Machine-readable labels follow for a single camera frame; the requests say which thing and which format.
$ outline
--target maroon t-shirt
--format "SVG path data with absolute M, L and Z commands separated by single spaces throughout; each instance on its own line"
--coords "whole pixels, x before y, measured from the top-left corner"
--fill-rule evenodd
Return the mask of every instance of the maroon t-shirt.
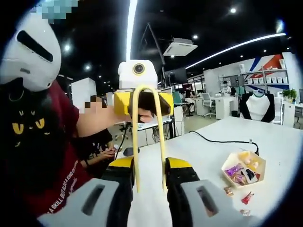
M 49 94 L 52 99 L 52 108 L 57 112 L 60 125 L 65 128 L 69 140 L 76 130 L 79 110 L 71 104 L 57 82 L 49 88 Z M 23 198 L 31 212 L 37 217 L 45 213 L 56 213 L 66 204 L 67 197 L 90 179 L 91 177 L 76 157 L 73 146 L 68 142 L 59 177 L 53 183 L 52 189 L 39 195 L 24 193 Z

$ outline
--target led light strip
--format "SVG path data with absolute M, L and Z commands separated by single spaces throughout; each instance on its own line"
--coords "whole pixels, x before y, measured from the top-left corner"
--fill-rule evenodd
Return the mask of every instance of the led light strip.
M 131 59 L 132 37 L 134 29 L 134 16 L 136 14 L 138 0 L 130 0 L 127 20 L 127 34 L 126 34 L 126 60 Z
M 193 66 L 195 66 L 195 65 L 197 65 L 197 64 L 200 64 L 201 62 L 204 62 L 204 61 L 206 61 L 206 60 L 208 60 L 208 59 L 210 59 L 210 58 L 213 58 L 213 57 L 215 57 L 215 56 L 217 56 L 217 55 L 219 55 L 219 54 L 221 54 L 221 53 L 225 53 L 225 52 L 227 52 L 227 51 L 236 49 L 237 47 L 244 46 L 244 45 L 246 45 L 246 44 L 250 44 L 250 43 L 253 43 L 253 42 L 256 42 L 256 41 L 260 41 L 260 40 L 264 40 L 264 39 L 269 39 L 269 38 L 275 38 L 275 37 L 284 36 L 284 35 L 286 35 L 286 34 L 285 34 L 285 33 L 279 33 L 279 34 L 273 34 L 273 35 L 266 35 L 266 36 L 263 36 L 263 37 L 259 37 L 259 38 L 256 38 L 256 39 L 252 39 L 252 40 L 243 42 L 243 43 L 241 43 L 241 44 L 232 46 L 232 47 L 227 48 L 227 49 L 225 49 L 225 50 L 223 50 L 223 51 L 220 51 L 220 52 L 218 52 L 218 53 L 215 53 L 215 54 L 213 54 L 213 55 L 211 55 L 211 56 L 209 56 L 209 57 L 207 57 L 207 58 L 204 58 L 204 59 L 202 59 L 202 60 L 200 60 L 200 61 L 198 61 L 198 62 L 196 62 L 196 63 L 194 63 L 194 64 L 192 64 L 192 65 L 187 66 L 185 69 L 187 70 L 187 69 L 189 69 L 189 68 L 191 68 L 191 67 L 193 67 Z

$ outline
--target white helmet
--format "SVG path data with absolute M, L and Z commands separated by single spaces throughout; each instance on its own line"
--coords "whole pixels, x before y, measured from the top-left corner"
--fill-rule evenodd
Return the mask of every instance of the white helmet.
M 31 91 L 48 89 L 61 66 L 58 40 L 42 15 L 28 13 L 6 46 L 0 65 L 0 84 L 23 78 Z

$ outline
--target black ceiling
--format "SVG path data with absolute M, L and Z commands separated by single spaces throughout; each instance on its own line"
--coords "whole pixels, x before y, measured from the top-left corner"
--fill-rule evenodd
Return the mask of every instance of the black ceiling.
M 62 74 L 74 80 L 93 78 L 98 94 L 108 92 L 112 86 L 118 88 L 117 67 L 125 61 L 126 55 L 129 3 L 130 0 L 84 0 L 72 8 L 65 20 L 55 21 L 52 26 L 62 45 Z M 235 14 L 230 12 L 232 7 L 237 9 Z M 165 69 L 171 70 L 235 44 L 274 34 L 277 19 L 274 9 L 264 12 L 263 3 L 254 0 L 138 0 L 132 56 L 135 56 L 148 22 L 162 52 L 173 37 L 192 39 L 193 35 L 198 35 L 198 39 L 193 40 L 198 47 L 188 56 L 165 57 Z M 63 51 L 65 44 L 71 45 L 68 54 Z M 196 65 L 187 73 L 196 75 L 202 73 L 203 68 L 212 69 L 243 59 L 281 53 L 288 46 L 287 37 L 249 44 Z M 87 63 L 92 66 L 90 71 L 84 70 Z M 104 84 L 107 81 L 110 81 L 110 87 Z

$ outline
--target ceiling air conditioner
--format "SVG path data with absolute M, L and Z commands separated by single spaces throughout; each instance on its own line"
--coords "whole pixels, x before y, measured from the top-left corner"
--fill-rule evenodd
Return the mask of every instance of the ceiling air conditioner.
M 198 46 L 193 45 L 190 39 L 173 38 L 173 42 L 168 46 L 164 52 L 164 56 L 186 56 Z

